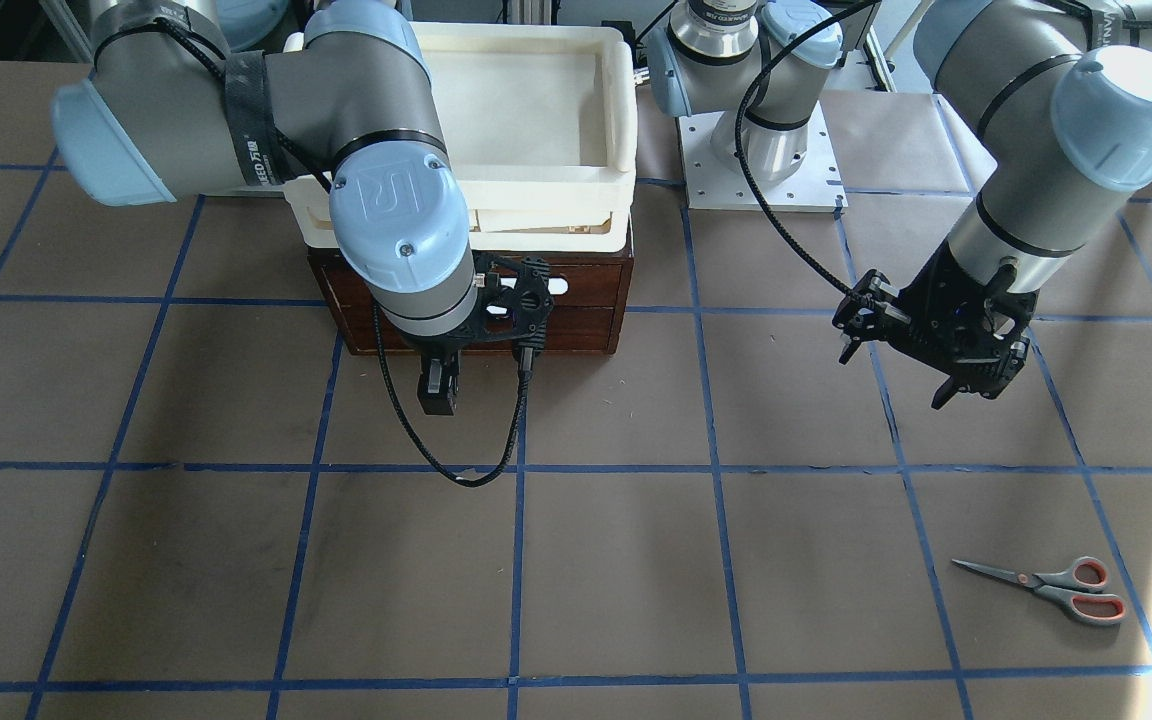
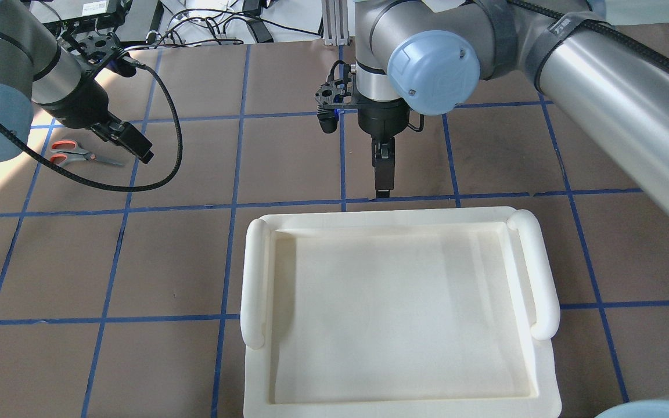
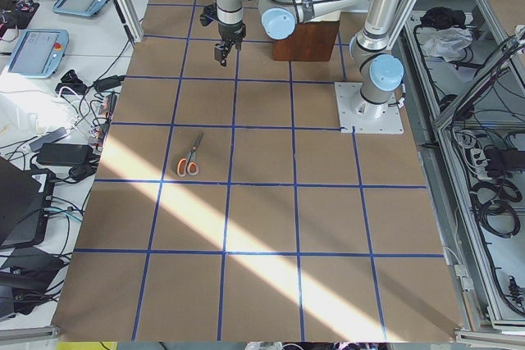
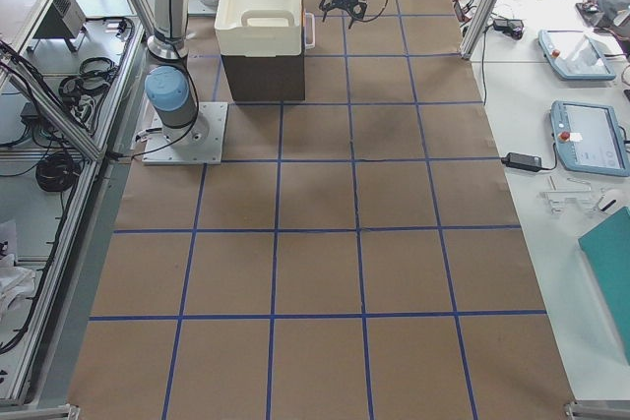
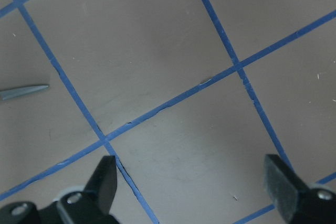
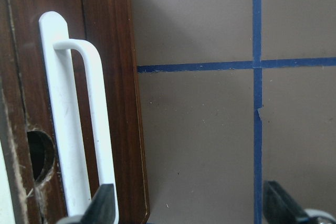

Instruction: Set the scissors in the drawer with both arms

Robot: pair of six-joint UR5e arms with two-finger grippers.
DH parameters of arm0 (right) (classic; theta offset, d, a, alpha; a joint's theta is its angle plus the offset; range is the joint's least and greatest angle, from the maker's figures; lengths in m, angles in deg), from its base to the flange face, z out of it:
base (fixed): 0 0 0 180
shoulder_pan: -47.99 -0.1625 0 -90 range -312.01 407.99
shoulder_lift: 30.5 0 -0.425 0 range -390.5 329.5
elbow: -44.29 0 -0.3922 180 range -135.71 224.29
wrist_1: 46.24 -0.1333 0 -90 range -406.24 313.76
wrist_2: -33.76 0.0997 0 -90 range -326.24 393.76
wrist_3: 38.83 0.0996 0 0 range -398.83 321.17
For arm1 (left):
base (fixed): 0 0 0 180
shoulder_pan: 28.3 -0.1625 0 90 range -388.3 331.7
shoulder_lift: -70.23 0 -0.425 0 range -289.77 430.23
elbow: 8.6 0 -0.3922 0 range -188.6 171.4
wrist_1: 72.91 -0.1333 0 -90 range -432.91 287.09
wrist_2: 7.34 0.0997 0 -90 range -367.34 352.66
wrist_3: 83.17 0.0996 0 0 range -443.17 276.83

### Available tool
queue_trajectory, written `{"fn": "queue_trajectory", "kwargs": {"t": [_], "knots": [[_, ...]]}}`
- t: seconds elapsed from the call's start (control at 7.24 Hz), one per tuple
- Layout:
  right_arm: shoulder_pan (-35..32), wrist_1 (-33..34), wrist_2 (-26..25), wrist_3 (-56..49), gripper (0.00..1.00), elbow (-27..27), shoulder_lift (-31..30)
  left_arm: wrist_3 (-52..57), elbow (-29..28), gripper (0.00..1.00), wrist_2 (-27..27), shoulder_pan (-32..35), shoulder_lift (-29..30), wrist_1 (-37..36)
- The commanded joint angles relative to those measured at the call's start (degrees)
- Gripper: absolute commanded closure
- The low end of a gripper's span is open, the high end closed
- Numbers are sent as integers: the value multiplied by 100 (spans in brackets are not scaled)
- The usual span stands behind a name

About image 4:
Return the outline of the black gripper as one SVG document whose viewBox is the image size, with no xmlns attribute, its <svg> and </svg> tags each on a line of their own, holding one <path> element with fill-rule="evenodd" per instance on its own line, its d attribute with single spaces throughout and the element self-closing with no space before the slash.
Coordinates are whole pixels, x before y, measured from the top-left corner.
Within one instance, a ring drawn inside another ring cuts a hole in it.
<svg viewBox="0 0 630 420">
<path fill-rule="evenodd" d="M 322 21 L 325 22 L 328 13 L 333 10 L 342 10 L 350 17 L 348 28 L 354 24 L 363 23 L 367 10 L 367 3 L 362 0 L 321 0 Z"/>
</svg>

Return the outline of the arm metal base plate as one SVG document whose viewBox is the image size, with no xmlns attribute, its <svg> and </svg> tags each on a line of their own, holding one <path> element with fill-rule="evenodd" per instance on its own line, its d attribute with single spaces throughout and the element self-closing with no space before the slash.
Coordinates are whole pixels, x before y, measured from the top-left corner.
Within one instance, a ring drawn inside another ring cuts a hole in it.
<svg viewBox="0 0 630 420">
<path fill-rule="evenodd" d="M 192 130 L 164 128 L 155 111 L 141 159 L 145 164 L 220 164 L 227 119 L 226 102 L 202 102 Z"/>
</svg>

